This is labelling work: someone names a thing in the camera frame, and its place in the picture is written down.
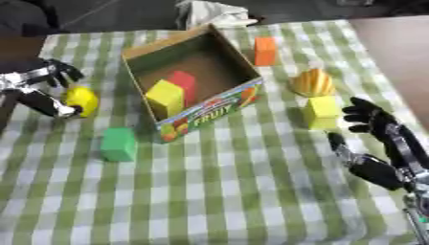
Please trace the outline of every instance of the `green and white tablecloth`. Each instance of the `green and white tablecloth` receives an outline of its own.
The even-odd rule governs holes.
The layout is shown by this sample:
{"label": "green and white tablecloth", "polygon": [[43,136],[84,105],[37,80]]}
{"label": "green and white tablecloth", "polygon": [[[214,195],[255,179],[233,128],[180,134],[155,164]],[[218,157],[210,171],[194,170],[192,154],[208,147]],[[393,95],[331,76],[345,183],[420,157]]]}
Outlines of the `green and white tablecloth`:
{"label": "green and white tablecloth", "polygon": [[[171,144],[141,137],[135,163],[107,163],[108,127],[138,127],[140,98],[121,68],[125,47],[167,31],[50,36],[41,56],[82,69],[100,95],[95,116],[53,122],[19,106],[0,141],[0,244],[404,244],[401,196],[352,177],[322,131],[301,128],[305,99],[286,89],[310,67],[333,75],[339,105],[372,100],[425,134],[347,21],[223,31],[247,52],[274,36],[278,65],[258,68],[260,100]],[[367,136],[353,150],[382,156]]]}

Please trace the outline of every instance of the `green cube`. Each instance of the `green cube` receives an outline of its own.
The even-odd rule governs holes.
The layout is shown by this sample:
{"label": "green cube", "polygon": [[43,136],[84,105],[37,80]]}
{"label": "green cube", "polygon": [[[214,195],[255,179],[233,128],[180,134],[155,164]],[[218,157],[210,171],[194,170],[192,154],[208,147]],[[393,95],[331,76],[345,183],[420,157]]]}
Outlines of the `green cube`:
{"label": "green cube", "polygon": [[130,162],[136,157],[136,140],[131,129],[108,128],[102,135],[102,157],[110,162]]}

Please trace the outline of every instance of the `cardboard box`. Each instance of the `cardboard box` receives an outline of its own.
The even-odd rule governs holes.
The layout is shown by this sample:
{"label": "cardboard box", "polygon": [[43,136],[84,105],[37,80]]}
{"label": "cardboard box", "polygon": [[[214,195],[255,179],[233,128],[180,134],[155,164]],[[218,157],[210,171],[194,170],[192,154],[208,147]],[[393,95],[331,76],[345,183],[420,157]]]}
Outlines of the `cardboard box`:
{"label": "cardboard box", "polygon": [[[213,25],[125,50],[123,59],[142,97],[148,125],[162,142],[170,142],[253,102],[262,84],[252,64]],[[195,77],[196,102],[178,115],[157,119],[145,93],[174,71]]]}

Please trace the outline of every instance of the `white cloth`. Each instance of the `white cloth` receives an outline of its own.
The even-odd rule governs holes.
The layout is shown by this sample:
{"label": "white cloth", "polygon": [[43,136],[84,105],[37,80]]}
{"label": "white cloth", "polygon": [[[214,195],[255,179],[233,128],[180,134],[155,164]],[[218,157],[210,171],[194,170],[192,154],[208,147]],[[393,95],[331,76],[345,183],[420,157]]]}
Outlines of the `white cloth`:
{"label": "white cloth", "polygon": [[247,9],[221,3],[184,0],[178,1],[176,8],[176,25],[179,29],[191,29],[209,23],[218,28],[246,27],[258,22],[249,19]]}

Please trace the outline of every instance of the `robotic hand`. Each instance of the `robotic hand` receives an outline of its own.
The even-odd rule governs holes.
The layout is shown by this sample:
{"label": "robotic hand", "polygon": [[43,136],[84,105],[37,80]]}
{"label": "robotic hand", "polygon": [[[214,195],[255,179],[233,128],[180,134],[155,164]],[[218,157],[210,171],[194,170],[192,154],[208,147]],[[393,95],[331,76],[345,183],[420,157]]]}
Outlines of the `robotic hand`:
{"label": "robotic hand", "polygon": [[359,98],[350,99],[345,121],[358,123],[349,128],[355,133],[370,133],[384,144],[390,163],[370,154],[353,153],[344,138],[328,133],[332,150],[350,173],[388,190],[404,188],[404,212],[418,241],[429,244],[429,234],[420,220],[429,217],[429,158],[414,134],[382,108]]}
{"label": "robotic hand", "polygon": [[19,61],[0,61],[0,94],[15,92],[18,102],[50,117],[68,118],[82,112],[79,105],[68,106],[31,85],[47,81],[49,85],[68,87],[83,74],[75,67],[55,59],[31,58]]}

